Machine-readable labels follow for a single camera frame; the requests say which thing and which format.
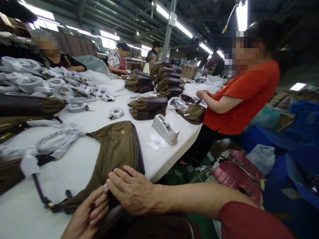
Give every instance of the black shirt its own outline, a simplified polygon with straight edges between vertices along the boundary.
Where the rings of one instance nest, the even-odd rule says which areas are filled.
[[[146,56],[146,62],[149,62],[149,56],[151,53],[154,53],[156,56],[157,56],[157,52],[155,51],[154,48],[152,48],[151,50],[149,50],[149,52],[147,53],[147,56]]]

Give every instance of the finger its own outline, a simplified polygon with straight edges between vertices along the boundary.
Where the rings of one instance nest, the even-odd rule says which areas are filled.
[[[82,203],[82,206],[85,206],[85,207],[91,206],[95,202],[95,200],[97,200],[101,196],[103,190],[104,190],[104,185],[98,187],[96,190],[91,192],[91,194]]]
[[[123,200],[124,194],[112,183],[111,179],[106,180],[107,188],[111,191],[114,197],[121,202]]]
[[[91,214],[90,214],[90,220],[94,220],[98,215],[104,210],[104,208],[109,204],[110,199],[107,199],[105,202],[103,202],[100,206],[95,208]]]
[[[123,166],[123,169],[128,172],[130,175],[132,175],[132,177],[136,178],[137,176],[140,175],[139,172],[137,172],[134,168],[130,167],[130,166]]]
[[[103,194],[102,196],[100,196],[94,203],[95,207],[100,206],[103,202],[105,202],[105,200],[107,199],[107,195]]]
[[[122,192],[125,191],[128,187],[128,184],[124,182],[116,173],[110,172],[109,178],[111,179],[112,183]]]
[[[113,172],[117,176],[119,176],[124,182],[126,182],[126,183],[132,182],[132,177],[130,175],[128,175],[127,172],[124,172],[123,170],[118,169],[118,168],[114,169]]]

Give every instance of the apron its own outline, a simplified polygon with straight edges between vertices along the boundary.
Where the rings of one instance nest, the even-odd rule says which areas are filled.
[[[120,66],[119,66],[118,69],[120,69],[120,70],[125,70],[125,69],[126,69],[126,59],[121,60],[120,57],[119,57],[119,55],[118,55],[118,53],[116,53],[116,55],[117,55],[117,57],[118,57],[118,59],[119,59],[119,61],[120,61]],[[122,75],[123,75],[122,73],[114,72],[114,71],[112,71],[112,73],[113,73],[113,74],[116,74],[116,75],[118,75],[118,76],[122,76]]]

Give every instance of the hand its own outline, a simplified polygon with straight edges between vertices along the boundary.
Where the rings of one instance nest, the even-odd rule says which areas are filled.
[[[98,222],[109,211],[108,189],[104,185],[94,190],[78,207],[61,239],[91,239],[98,230]]]
[[[109,173],[106,185],[132,215],[147,215],[155,206],[155,186],[143,174],[129,166],[114,169]]]
[[[205,91],[197,91],[196,95],[198,98],[203,98],[205,95],[207,95],[207,93]]]
[[[123,75],[129,75],[129,72],[127,70],[122,70],[121,72]]]

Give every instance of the orange shirt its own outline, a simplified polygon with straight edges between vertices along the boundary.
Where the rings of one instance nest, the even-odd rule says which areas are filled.
[[[276,61],[268,61],[259,70],[245,71],[227,82],[213,99],[219,101],[223,95],[243,101],[230,111],[217,114],[207,108],[203,123],[222,134],[240,134],[274,94],[280,79]]]

